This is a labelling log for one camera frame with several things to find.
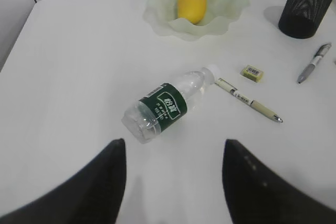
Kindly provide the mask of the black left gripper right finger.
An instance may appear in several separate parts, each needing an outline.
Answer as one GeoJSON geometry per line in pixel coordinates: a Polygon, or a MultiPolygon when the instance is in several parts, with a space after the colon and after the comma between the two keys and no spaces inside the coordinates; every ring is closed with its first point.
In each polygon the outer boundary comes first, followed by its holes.
{"type": "Polygon", "coordinates": [[[222,182],[233,223],[335,223],[335,210],[293,187],[238,140],[225,141],[222,182]]]}

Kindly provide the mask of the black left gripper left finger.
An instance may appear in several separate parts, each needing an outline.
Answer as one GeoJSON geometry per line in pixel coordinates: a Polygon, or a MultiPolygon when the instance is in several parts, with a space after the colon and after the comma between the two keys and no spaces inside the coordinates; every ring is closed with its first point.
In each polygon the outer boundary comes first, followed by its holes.
{"type": "Polygon", "coordinates": [[[126,179],[126,147],[120,138],[57,188],[2,216],[1,223],[115,223],[126,179]]]}

